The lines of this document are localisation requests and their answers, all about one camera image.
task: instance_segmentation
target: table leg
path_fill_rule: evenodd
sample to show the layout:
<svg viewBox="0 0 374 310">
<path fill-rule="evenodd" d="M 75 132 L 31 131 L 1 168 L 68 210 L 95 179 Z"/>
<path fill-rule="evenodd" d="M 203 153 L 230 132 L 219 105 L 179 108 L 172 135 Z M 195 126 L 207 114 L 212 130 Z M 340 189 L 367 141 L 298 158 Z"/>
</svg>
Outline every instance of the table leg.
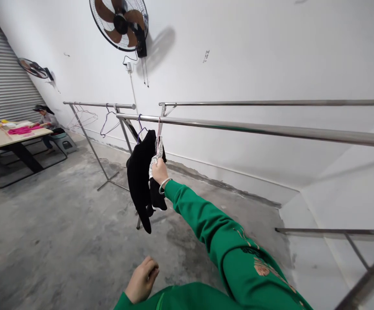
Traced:
<svg viewBox="0 0 374 310">
<path fill-rule="evenodd" d="M 38 173 L 43 170 L 43 167 L 33 158 L 33 155 L 22 143 L 10 144 L 8 145 L 8 148 L 10 151 L 15 153 L 15 155 L 19 157 L 19 159 L 24 162 L 33 173 Z"/>
</svg>

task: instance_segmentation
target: metal shutter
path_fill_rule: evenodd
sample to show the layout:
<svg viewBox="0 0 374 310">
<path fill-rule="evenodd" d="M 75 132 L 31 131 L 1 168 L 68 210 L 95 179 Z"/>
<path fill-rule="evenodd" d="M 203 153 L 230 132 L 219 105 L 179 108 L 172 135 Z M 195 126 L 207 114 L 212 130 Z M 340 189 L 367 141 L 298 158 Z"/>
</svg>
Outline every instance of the metal shutter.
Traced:
<svg viewBox="0 0 374 310">
<path fill-rule="evenodd" d="M 32 108 L 45 102 L 17 59 L 0 30 L 0 120 L 37 121 L 40 115 Z"/>
</svg>

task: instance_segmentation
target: electrical outlet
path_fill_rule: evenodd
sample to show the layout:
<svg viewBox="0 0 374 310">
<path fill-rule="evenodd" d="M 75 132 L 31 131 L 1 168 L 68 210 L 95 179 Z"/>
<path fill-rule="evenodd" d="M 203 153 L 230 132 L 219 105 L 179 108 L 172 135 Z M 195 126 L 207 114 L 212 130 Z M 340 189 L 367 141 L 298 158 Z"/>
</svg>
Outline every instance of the electrical outlet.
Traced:
<svg viewBox="0 0 374 310">
<path fill-rule="evenodd" d="M 131 73 L 132 72 L 132 65 L 130 62 L 127 62 L 125 64 L 125 68 L 127 69 L 128 73 Z"/>
</svg>

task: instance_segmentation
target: person's hand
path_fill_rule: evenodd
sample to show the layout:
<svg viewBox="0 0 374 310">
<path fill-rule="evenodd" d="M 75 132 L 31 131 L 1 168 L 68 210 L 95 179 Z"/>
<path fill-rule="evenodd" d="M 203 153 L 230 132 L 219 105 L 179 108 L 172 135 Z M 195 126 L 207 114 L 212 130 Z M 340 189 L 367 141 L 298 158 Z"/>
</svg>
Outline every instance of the person's hand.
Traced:
<svg viewBox="0 0 374 310">
<path fill-rule="evenodd" d="M 158 263 L 151 256 L 135 269 L 125 290 L 125 295 L 133 304 L 147 300 L 159 272 Z"/>
<path fill-rule="evenodd" d="M 152 177 L 159 185 L 161 185 L 166 178 L 168 178 L 167 167 L 162 158 L 159 158 L 157 164 L 152 165 Z"/>
</svg>

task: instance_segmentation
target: stainless steel rail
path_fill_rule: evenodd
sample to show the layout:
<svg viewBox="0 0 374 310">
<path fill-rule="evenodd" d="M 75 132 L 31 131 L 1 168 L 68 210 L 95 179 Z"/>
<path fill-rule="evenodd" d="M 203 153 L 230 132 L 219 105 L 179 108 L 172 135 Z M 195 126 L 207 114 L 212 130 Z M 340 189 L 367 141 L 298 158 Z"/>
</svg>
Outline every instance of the stainless steel rail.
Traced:
<svg viewBox="0 0 374 310">
<path fill-rule="evenodd" d="M 164 106 L 374 106 L 374 100 L 258 100 L 214 102 L 161 102 Z"/>
<path fill-rule="evenodd" d="M 68 105 L 89 105 L 89 106 L 100 106 L 100 107 L 109 107 L 109 108 L 125 108 L 125 109 L 132 109 L 135 110 L 135 104 L 126 105 L 126 104 L 119 104 L 119 103 L 92 103 L 92 102 L 71 102 L 71 101 L 64 101 L 63 104 Z"/>
<path fill-rule="evenodd" d="M 119 113 L 117 117 L 138 120 L 138 115 Z M 374 133 L 362 133 L 354 131 L 315 129 L 303 127 L 289 127 L 278 125 L 263 125 L 238 123 L 230 121 L 210 121 L 190 118 L 170 118 L 141 115 L 141 121 L 157 123 L 160 120 L 163 124 L 176 124 L 193 127 L 213 128 L 221 130 L 241 131 L 249 133 L 260 133 L 271 136 L 285 136 L 310 140 L 321 140 L 338 143 L 348 143 L 363 146 L 374 146 Z"/>
<path fill-rule="evenodd" d="M 73 114 L 75 115 L 76 120 L 78 121 L 79 127 L 81 128 L 81 130 L 82 130 L 82 132 L 83 132 L 85 138 L 87 139 L 87 141 L 88 141 L 88 143 L 89 143 L 89 146 L 91 147 L 92 152 L 94 153 L 94 155 L 95 155 L 95 157 L 96 157 L 96 160 L 98 161 L 99 165 L 101 166 L 101 169 L 102 169 L 102 171 L 103 171 L 103 173 L 104 173 L 104 175 L 105 175 L 105 177 L 106 177 L 106 181 L 105 181 L 105 183 L 103 183 L 103 184 L 102 184 L 102 185 L 101 185 L 97 190 L 99 191 L 99 190 L 101 190 L 102 187 L 104 187 L 106 184 L 111 183 L 111 184 L 114 184 L 114 185 L 116 185 L 116 186 L 118 186 L 118 187 L 121 187 L 121 188 L 123 188 L 123 189 L 129 191 L 128 188 L 126 188 L 126 187 L 124 187 L 124 186 L 122 186 L 122 185 L 120 185 L 120 184 L 118 184 L 118 183 L 112 181 L 112 179 L 113 179 L 114 177 L 116 177 L 116 176 L 119 174 L 119 172 L 115 173 L 112 177 L 108 177 L 108 175 L 107 175 L 107 173 L 106 173 L 104 167 L 102 166 L 101 161 L 99 160 L 99 157 L 98 157 L 97 153 L 95 152 L 95 149 L 93 148 L 93 145 L 92 145 L 92 143 L 91 143 L 91 140 L 89 139 L 89 137 L 88 137 L 88 135 L 87 135 L 87 132 L 85 131 L 85 128 L 83 127 L 83 125 L 82 125 L 82 123 L 81 123 L 81 121 L 80 121 L 80 119 L 79 119 L 79 117 L 78 117 L 78 115 L 77 115 L 77 112 L 75 111 L 74 105 L 91 105 L 91 106 L 100 106 L 100 107 L 106 107 L 106 106 L 108 106 L 108 107 L 111 107 L 111 108 L 115 108 L 116 112 L 118 113 L 118 112 L 119 112 L 119 108 L 123 108 L 123 109 L 125 108 L 125 109 L 133 109 L 133 110 L 135 110 L 135 104 L 132 104 L 132 105 L 123 105 L 123 104 L 112 104 L 112 103 L 102 104 L 102 103 L 67 102 L 67 101 L 64 101 L 63 104 L 69 105 L 69 106 L 71 107 L 72 112 L 73 112 Z M 124 130 L 124 134 L 125 134 L 125 138 L 126 138 L 126 140 L 127 140 L 128 147 L 129 147 L 129 149 L 130 149 L 130 152 L 132 153 L 131 146 L 130 146 L 130 143 L 129 143 L 129 141 L 128 141 L 128 137 L 127 137 L 127 135 L 126 135 L 125 130 Z"/>
<path fill-rule="evenodd" d="M 339 303 L 335 310 L 356 310 L 374 290 L 374 263 L 369 266 L 350 235 L 374 235 L 374 229 L 316 229 L 316 228 L 276 228 L 280 233 L 335 233 L 346 237 L 350 246 L 366 269 L 365 274 Z"/>
</svg>

